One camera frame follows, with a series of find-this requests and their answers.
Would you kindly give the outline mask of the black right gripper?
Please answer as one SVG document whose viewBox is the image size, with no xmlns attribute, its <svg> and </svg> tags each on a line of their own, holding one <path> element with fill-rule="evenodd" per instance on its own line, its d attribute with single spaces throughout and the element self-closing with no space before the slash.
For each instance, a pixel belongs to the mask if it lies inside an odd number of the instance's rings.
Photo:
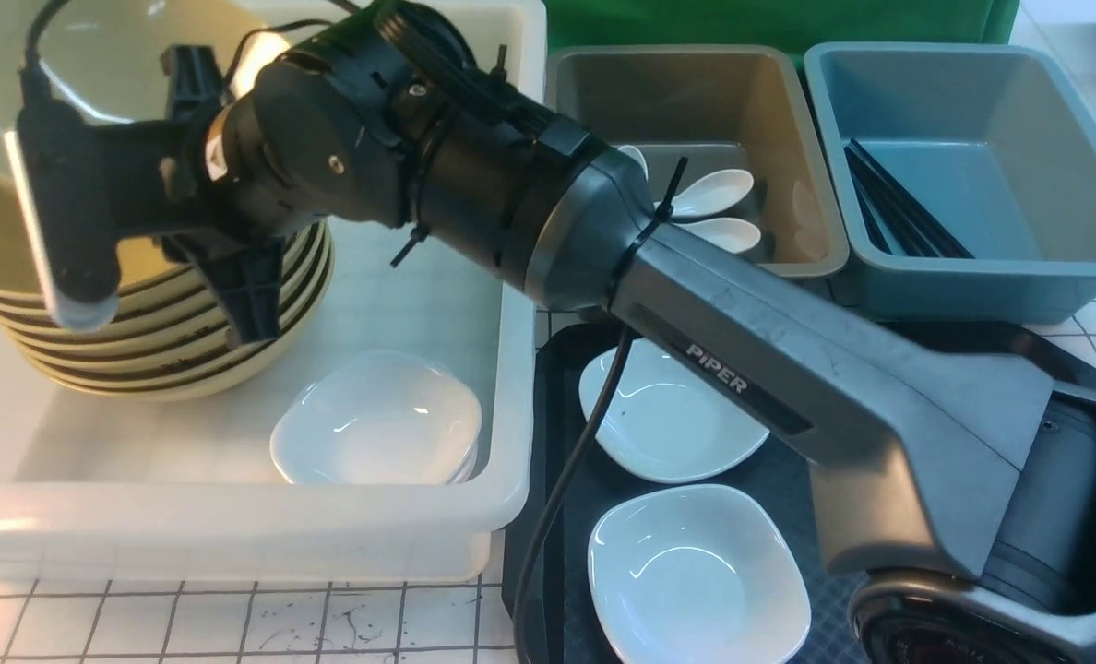
<svg viewBox="0 0 1096 664">
<path fill-rule="evenodd" d="M 119 151 L 134 175 L 124 201 L 137 203 L 123 234 L 151 236 L 163 255 L 195 270 L 229 324 L 228 344 L 269 343 L 281 336 L 279 287 L 286 241 L 258 238 L 222 196 L 207 156 L 224 154 L 209 137 L 228 91 L 209 46 L 173 45 L 160 56 L 167 77 L 165 113 L 119 131 Z"/>
</svg>

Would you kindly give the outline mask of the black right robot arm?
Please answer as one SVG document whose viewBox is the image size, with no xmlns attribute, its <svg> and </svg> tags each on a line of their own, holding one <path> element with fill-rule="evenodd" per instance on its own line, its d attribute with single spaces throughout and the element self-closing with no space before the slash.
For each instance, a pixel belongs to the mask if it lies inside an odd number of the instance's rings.
<svg viewBox="0 0 1096 664">
<path fill-rule="evenodd" d="M 429 5 L 375 1 L 202 113 L 121 234 L 201 262 L 320 216 L 411 224 L 535 302 L 600 305 L 804 457 L 827 572 L 868 575 L 868 659 L 1096 663 L 1096 391 L 925 350 L 680 230 Z"/>
</svg>

